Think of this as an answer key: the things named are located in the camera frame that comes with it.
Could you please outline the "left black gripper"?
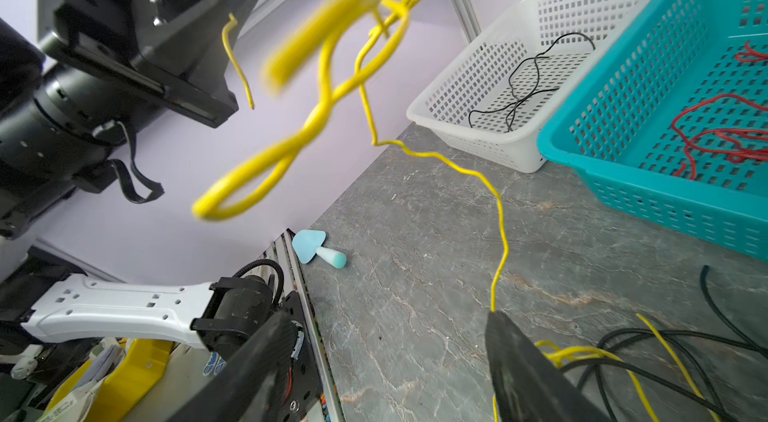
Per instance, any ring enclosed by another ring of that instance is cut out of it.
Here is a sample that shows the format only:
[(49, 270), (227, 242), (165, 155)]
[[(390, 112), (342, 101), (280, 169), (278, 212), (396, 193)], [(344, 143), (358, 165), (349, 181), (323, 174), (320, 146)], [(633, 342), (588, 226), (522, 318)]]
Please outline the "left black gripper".
[(258, 0), (38, 0), (38, 40), (1, 28), (1, 235), (22, 236), (76, 191), (118, 183), (135, 204), (160, 183), (136, 136), (170, 109), (209, 127), (238, 110), (222, 30)]

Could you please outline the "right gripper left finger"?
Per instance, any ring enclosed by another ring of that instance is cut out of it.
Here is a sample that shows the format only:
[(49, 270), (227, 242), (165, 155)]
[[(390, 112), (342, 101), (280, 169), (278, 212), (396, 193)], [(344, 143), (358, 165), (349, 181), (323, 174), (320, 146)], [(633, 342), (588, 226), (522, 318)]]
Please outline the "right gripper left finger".
[(287, 313), (273, 315), (224, 369), (169, 419), (276, 421), (297, 338), (297, 327)]

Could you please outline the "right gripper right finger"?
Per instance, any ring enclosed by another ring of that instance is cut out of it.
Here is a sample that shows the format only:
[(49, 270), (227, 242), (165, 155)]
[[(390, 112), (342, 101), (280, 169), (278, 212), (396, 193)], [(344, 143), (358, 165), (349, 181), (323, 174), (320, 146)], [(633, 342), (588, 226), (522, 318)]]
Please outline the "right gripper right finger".
[(606, 421), (502, 311), (488, 313), (485, 347), (496, 421)]

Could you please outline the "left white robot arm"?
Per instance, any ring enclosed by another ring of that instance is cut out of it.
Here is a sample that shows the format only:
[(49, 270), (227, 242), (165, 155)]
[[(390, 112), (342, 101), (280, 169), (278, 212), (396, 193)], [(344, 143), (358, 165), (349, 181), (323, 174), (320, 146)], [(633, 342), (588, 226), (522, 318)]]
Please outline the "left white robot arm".
[(17, 242), (76, 192), (118, 185), (136, 205), (162, 185), (138, 135), (173, 112), (216, 128), (238, 108), (232, 38), (259, 0), (37, 0), (38, 40), (1, 28), (1, 350), (128, 337), (235, 351), (254, 323), (215, 318), (227, 285), (147, 286), (21, 273)]

